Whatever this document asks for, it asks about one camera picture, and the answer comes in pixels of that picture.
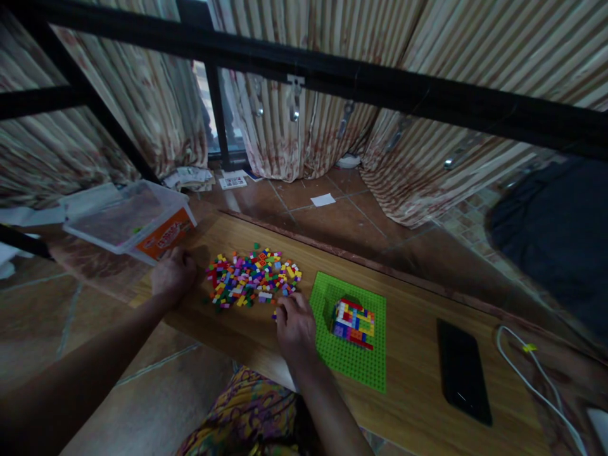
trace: phone screen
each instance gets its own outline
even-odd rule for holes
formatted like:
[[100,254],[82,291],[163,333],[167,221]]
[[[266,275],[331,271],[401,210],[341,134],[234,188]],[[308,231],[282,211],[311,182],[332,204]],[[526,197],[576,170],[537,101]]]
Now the phone screen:
[[492,425],[477,341],[468,332],[438,319],[437,335],[443,395],[457,409]]

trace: pile of lego bricks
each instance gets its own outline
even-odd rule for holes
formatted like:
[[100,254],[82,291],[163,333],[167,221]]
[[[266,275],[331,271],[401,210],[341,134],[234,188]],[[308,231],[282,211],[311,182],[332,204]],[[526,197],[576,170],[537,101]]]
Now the pile of lego bricks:
[[207,279],[213,282],[215,289],[210,298],[216,310],[219,312],[232,304],[251,307],[256,297],[260,303],[276,305],[273,299],[276,291],[283,296],[296,291],[302,273],[291,260],[281,263],[281,255],[281,252],[272,253],[270,249],[259,255],[254,251],[249,257],[239,257],[234,252],[231,263],[219,254],[207,269]]
[[373,350],[371,339],[376,324],[374,312],[368,312],[359,304],[342,298],[336,304],[333,333],[355,345]]

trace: green baseplate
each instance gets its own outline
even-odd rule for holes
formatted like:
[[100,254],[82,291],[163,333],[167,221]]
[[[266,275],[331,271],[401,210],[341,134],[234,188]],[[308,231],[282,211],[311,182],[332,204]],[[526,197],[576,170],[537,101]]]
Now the green baseplate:
[[[344,297],[375,313],[373,350],[331,333],[335,305]],[[386,394],[386,298],[318,272],[310,305],[317,321],[317,350],[323,361],[331,369]]]

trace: charging cable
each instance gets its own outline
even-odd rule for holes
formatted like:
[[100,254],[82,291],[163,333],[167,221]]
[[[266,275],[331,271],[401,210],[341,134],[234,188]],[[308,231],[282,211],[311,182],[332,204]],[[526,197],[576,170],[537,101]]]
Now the charging cable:
[[543,401],[545,401],[547,403],[547,405],[553,409],[553,411],[557,414],[557,416],[559,416],[566,423],[568,431],[570,431],[570,435],[572,436],[572,439],[574,440],[574,443],[576,444],[576,448],[578,448],[578,450],[581,452],[581,454],[583,456],[588,456],[587,450],[585,450],[585,446],[583,444],[583,439],[581,439],[581,435],[574,428],[574,426],[572,425],[572,423],[570,423],[568,421],[568,418],[566,418],[566,416],[564,415],[564,409],[562,407],[562,400],[559,397],[559,392],[557,391],[557,388],[555,387],[555,385],[553,384],[553,382],[549,379],[549,377],[545,373],[544,369],[541,367],[540,363],[538,362],[538,359],[536,359],[536,355],[534,354],[534,352],[530,351],[529,354],[532,356],[532,359],[534,360],[534,363],[536,364],[536,366],[537,366],[538,370],[540,371],[540,373],[543,374],[543,377],[545,378],[545,380],[547,380],[547,383],[553,389],[553,394],[555,395],[555,401],[557,403],[557,407],[555,405],[553,405],[551,403],[551,401],[549,401],[546,397],[544,397],[541,393],[539,393],[530,384],[530,382],[523,376],[523,374],[521,372],[519,372],[519,370],[517,369],[517,367],[515,367],[515,365],[512,363],[512,361],[507,357],[507,355],[505,354],[505,352],[502,350],[502,347],[500,345],[500,336],[502,334],[503,329],[505,331],[510,332],[523,346],[527,346],[528,345],[516,333],[514,333],[513,331],[511,331],[508,327],[506,327],[506,326],[500,326],[498,328],[498,332],[496,334],[496,345],[498,346],[498,351],[500,352],[500,354],[502,355],[502,357],[507,360],[507,362],[509,363],[509,365],[513,368],[513,370],[517,373],[517,375],[524,381],[524,383],[526,384],[526,386],[529,389],[531,389],[534,394],[536,394]]

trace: clear plastic container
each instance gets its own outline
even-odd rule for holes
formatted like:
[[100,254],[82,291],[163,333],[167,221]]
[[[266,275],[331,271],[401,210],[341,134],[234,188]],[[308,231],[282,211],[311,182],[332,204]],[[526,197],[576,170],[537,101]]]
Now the clear plastic container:
[[173,248],[196,221],[182,193],[140,180],[120,190],[120,199],[66,221],[63,230],[150,265]]

